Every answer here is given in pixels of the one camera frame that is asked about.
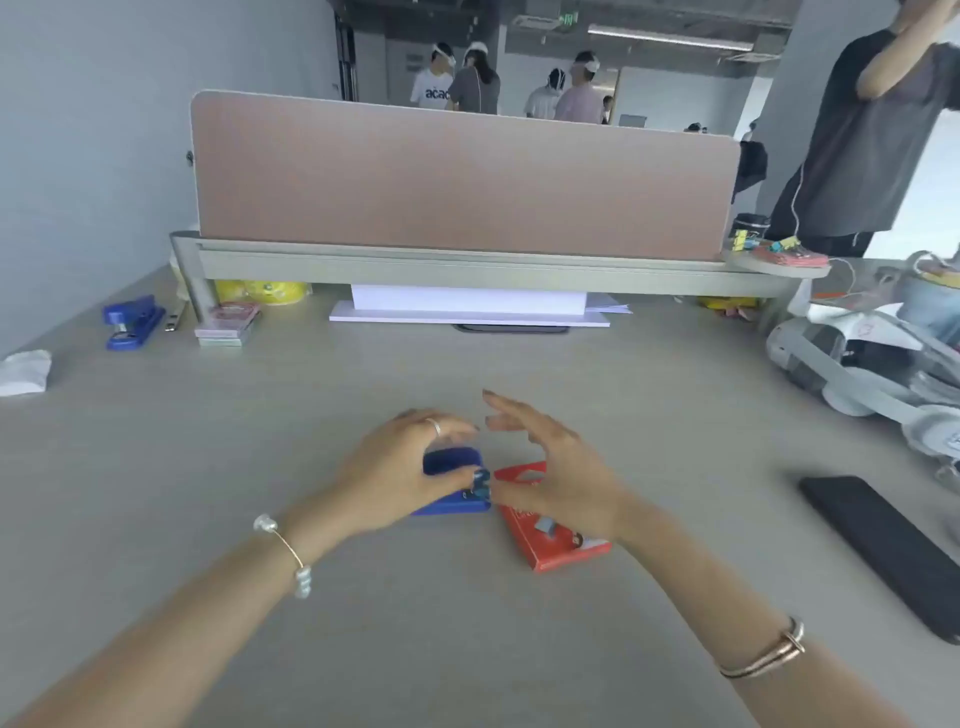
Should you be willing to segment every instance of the ceiling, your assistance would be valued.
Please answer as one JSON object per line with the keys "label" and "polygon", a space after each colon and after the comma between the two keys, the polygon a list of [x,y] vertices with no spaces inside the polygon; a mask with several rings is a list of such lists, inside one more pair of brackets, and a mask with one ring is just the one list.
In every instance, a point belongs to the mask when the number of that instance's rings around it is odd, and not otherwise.
{"label": "ceiling", "polygon": [[[606,46],[626,53],[637,41],[589,36],[590,23],[683,36],[754,41],[761,34],[788,35],[802,0],[331,0],[357,31],[453,45],[484,38],[506,25],[508,48],[542,56],[567,56],[571,48]],[[577,13],[571,28],[550,33],[517,28],[517,15]],[[722,52],[690,47],[677,53]]]}

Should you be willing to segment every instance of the blue stapler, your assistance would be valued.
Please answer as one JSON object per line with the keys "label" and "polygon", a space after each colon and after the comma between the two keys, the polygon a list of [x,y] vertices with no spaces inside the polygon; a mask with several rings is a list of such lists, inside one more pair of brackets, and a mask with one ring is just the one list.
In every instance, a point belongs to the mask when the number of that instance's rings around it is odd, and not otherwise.
{"label": "blue stapler", "polygon": [[113,326],[107,348],[114,352],[139,349],[166,315],[153,296],[104,306],[104,323]]}
{"label": "blue stapler", "polygon": [[457,491],[414,511],[414,516],[437,516],[446,513],[482,513],[490,510],[490,471],[474,448],[447,448],[427,452],[423,456],[423,472],[427,475],[449,473],[465,465],[480,468],[473,477],[470,490]]}

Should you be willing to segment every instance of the pink shirt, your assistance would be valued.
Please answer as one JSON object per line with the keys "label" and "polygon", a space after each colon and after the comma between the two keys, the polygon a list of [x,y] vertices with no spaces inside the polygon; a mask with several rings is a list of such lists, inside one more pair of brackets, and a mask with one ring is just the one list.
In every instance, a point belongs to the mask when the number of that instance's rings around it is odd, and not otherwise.
{"label": "pink shirt", "polygon": [[599,124],[603,121],[603,96],[590,84],[576,85],[564,91],[554,114],[558,121]]}

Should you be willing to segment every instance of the gray desk surface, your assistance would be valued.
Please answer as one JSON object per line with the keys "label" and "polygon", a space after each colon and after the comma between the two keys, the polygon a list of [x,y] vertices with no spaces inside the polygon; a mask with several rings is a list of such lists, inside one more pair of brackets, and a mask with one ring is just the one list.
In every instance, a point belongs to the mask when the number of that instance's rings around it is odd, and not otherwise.
{"label": "gray desk surface", "polygon": [[[332,325],[345,294],[266,311],[242,351],[200,349],[188,321],[105,352],[97,311],[37,342],[55,357],[49,391],[0,400],[0,717],[254,516],[323,484],[370,427],[428,404],[479,421],[488,385],[577,427],[918,723],[956,724],[960,649],[794,488],[799,473],[861,475],[960,559],[943,527],[960,498],[895,425],[832,412],[747,326],[668,298],[626,297],[636,314],[611,329],[549,337]],[[494,467],[537,457],[519,436],[479,446]],[[496,513],[407,520],[343,545],[315,584],[269,618],[195,725],[752,724],[622,551],[534,575]]]}

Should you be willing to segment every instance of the bracelet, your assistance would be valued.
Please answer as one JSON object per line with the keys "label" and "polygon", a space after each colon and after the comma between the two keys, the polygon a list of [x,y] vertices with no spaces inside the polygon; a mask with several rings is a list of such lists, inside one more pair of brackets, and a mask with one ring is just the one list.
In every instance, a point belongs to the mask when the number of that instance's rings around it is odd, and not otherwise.
{"label": "bracelet", "polygon": [[294,548],[290,546],[290,544],[287,543],[287,540],[280,535],[279,531],[276,530],[276,521],[264,513],[262,516],[256,517],[256,520],[253,522],[253,530],[274,534],[283,542],[283,545],[290,550],[290,553],[292,553],[294,558],[297,559],[297,565],[300,567],[297,569],[295,574],[297,577],[297,587],[294,590],[294,596],[297,599],[306,599],[308,596],[310,596],[310,567],[303,564],[302,560],[297,555],[297,552],[294,551]]}
{"label": "bracelet", "polygon": [[731,680],[744,677],[758,677],[764,672],[786,665],[795,657],[802,655],[806,649],[801,644],[804,638],[804,623],[795,617],[790,618],[790,629],[780,632],[780,641],[764,652],[746,667],[725,669],[717,666],[720,674]]}

